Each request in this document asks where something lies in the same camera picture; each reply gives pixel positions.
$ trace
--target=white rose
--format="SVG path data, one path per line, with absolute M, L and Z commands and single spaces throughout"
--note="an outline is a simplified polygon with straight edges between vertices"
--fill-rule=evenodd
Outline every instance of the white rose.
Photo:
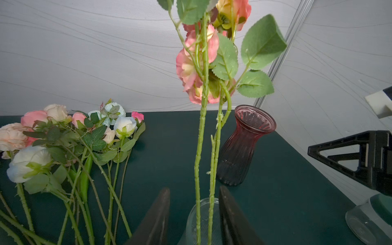
M 54 119 L 57 122 L 62 122 L 69 118 L 65 105 L 51 104 L 45 107 L 44 111 L 46 111 L 48 117 Z
M 114 124 L 114 131 L 119 139 L 128 138 L 136 129 L 136 120 L 133 117 L 119 117 Z
M 0 151 L 14 151 L 26 147 L 27 136 L 20 123 L 7 124 L 0 128 Z
M 118 115 L 118 117 L 124 117 L 125 116 L 124 108 L 120 104 L 118 104 L 116 102 L 112 102 L 112 103 L 109 103 L 109 104 L 105 105 L 105 110 L 107 111 L 107 113 L 109 113 L 109 111 L 113 108 L 113 106 L 116 106 L 116 105 L 120 106 L 120 108 L 118 109 L 118 113 L 120 113 Z M 110 122 L 110 125 L 114 125 L 116 123 L 115 119 L 107 118 L 106 120 L 108 120 Z
M 116 131 L 111 130 L 109 127 L 106 128 L 105 131 L 105 137 L 103 138 L 103 140 L 108 144 L 108 145 L 112 145 L 112 142 L 114 140 L 114 136 L 116 135 Z
M 24 148 L 15 155 L 9 164 L 9 168 L 7 169 L 8 178 L 15 183 L 26 182 L 39 173 L 38 169 L 46 167 L 51 161 L 52 158 L 48 150 L 44 147 L 30 146 Z M 37 166 L 34 166 L 34 169 L 27 167 L 27 164 L 30 162 L 33 162 Z

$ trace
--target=vase rim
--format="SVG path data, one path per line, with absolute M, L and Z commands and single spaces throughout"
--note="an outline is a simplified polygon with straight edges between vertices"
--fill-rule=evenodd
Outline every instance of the vase rim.
M 239 116 L 239 114 L 237 113 L 238 110 L 240 110 L 240 109 L 251 109 L 251 110 L 253 110 L 253 111 L 256 112 L 256 113 L 261 114 L 262 116 L 265 117 L 265 119 L 267 119 L 267 120 L 270 122 L 271 127 L 270 127 L 269 129 L 259 129 L 259 128 L 257 128 L 257 127 L 255 127 L 255 126 L 253 126 L 253 125 L 251 125 L 251 124 L 245 122 L 245 121 Z M 254 131 L 256 131 L 256 132 L 259 132 L 259 133 L 270 133 L 270 132 L 275 131 L 275 129 L 276 129 L 276 122 L 275 122 L 275 119 L 273 119 L 273 117 L 272 117 L 270 114 L 268 114 L 267 112 L 261 110 L 260 108 L 254 107 L 254 106 L 252 106 L 252 105 L 238 105 L 238 106 L 234 109 L 234 111 L 235 111 L 234 115 L 236 116 L 236 119 L 237 119 L 238 121 L 240 121 L 242 124 L 244 124 L 245 126 L 251 128 L 252 130 L 254 130 Z

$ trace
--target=black metal bracket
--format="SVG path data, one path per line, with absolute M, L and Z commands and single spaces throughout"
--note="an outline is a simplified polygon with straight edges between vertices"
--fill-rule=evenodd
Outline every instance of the black metal bracket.
M 320 151 L 350 145 L 359 145 L 359 152 L 328 157 L 320 154 Z M 390 131 L 366 131 L 327 143 L 312 145 L 308 148 L 308 155 L 373 190 L 392 195 L 392 134 Z M 358 160 L 357 170 L 352 171 L 338 163 L 343 160 Z

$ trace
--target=pink rose bud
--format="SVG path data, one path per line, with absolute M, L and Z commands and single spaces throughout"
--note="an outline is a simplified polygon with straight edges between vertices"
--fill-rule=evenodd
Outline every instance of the pink rose bud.
M 72 116 L 72 124 L 75 125 L 75 128 L 78 129 L 78 121 L 80 121 L 80 123 L 84 125 L 85 118 L 87 117 L 83 113 L 75 112 L 75 114 Z
M 138 112 L 136 112 L 136 111 L 133 111 L 132 114 L 131 114 L 131 116 L 132 116 L 133 118 L 135 118 L 135 119 L 137 118 L 138 121 L 139 121 L 139 123 L 142 122 L 142 121 L 144 120 L 144 115 L 141 114 L 141 113 L 138 113 Z

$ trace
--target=peach rose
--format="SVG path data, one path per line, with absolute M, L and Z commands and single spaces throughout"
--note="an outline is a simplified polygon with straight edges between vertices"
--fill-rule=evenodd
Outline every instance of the peach rose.
M 7 124 L 0 128 L 0 151 L 21 150 L 26 147 L 27 136 L 20 123 Z
M 78 121 L 80 121 L 80 123 L 84 125 L 85 118 L 87 117 L 83 113 L 75 112 L 75 114 L 72 116 L 72 124 L 75 125 L 75 128 L 78 129 Z

